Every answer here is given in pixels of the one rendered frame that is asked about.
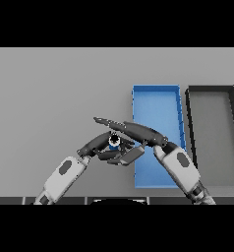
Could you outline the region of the blue bin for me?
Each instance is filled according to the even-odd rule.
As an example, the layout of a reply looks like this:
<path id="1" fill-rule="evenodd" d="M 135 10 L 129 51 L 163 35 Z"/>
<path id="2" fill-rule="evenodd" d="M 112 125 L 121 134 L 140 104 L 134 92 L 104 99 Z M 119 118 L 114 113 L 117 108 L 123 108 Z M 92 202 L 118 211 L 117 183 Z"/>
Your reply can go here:
<path id="1" fill-rule="evenodd" d="M 186 149 L 179 85 L 133 85 L 133 121 L 156 130 L 170 142 Z M 157 161 L 153 148 L 135 160 L 135 187 L 176 188 L 177 185 Z"/>

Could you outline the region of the blue pipe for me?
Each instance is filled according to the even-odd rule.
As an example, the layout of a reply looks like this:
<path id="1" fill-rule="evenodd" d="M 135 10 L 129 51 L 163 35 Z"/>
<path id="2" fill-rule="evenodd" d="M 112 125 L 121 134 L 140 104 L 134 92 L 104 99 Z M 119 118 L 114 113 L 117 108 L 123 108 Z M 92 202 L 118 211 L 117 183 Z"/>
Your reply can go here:
<path id="1" fill-rule="evenodd" d="M 109 140 L 109 150 L 110 151 L 117 151 L 119 149 L 121 139 L 117 134 L 113 134 Z"/>

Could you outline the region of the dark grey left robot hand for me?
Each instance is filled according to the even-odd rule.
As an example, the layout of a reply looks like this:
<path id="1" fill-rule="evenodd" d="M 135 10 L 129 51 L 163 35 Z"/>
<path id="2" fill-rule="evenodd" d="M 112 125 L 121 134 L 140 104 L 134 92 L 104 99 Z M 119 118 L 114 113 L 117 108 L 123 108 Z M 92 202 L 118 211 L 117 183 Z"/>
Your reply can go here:
<path id="1" fill-rule="evenodd" d="M 98 157 L 99 160 L 107 162 L 111 158 L 116 158 L 122 154 L 125 154 L 133 147 L 134 145 L 133 142 L 124 139 L 117 134 L 121 139 L 119 149 L 117 151 L 110 151 L 108 140 L 113 134 L 117 133 L 109 131 L 101 135 L 98 135 L 94 139 L 90 140 L 82 148 L 77 150 L 79 157 L 81 159 L 84 157 L 90 157 L 90 158 Z"/>

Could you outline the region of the dark grey bin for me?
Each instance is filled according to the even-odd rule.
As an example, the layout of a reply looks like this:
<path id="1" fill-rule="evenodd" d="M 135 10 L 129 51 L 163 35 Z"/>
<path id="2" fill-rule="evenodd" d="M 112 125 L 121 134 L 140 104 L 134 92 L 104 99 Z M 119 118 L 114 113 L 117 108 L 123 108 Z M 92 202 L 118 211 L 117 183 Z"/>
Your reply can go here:
<path id="1" fill-rule="evenodd" d="M 234 186 L 234 86 L 185 91 L 193 161 L 206 186 Z"/>

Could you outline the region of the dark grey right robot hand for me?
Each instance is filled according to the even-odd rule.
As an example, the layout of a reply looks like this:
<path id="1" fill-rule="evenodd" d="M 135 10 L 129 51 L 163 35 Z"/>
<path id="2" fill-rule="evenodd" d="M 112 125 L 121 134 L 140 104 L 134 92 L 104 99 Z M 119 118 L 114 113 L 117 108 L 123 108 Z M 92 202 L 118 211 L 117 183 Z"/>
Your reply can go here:
<path id="1" fill-rule="evenodd" d="M 125 154 L 109 159 L 107 161 L 109 164 L 121 164 L 127 166 L 145 153 L 145 146 L 160 146 L 165 148 L 168 144 L 168 138 L 166 136 L 163 136 L 161 133 L 138 123 L 127 121 L 120 123 L 99 117 L 94 117 L 94 121 L 96 123 L 103 124 L 112 130 L 119 131 L 140 143 L 138 147 L 131 148 Z"/>

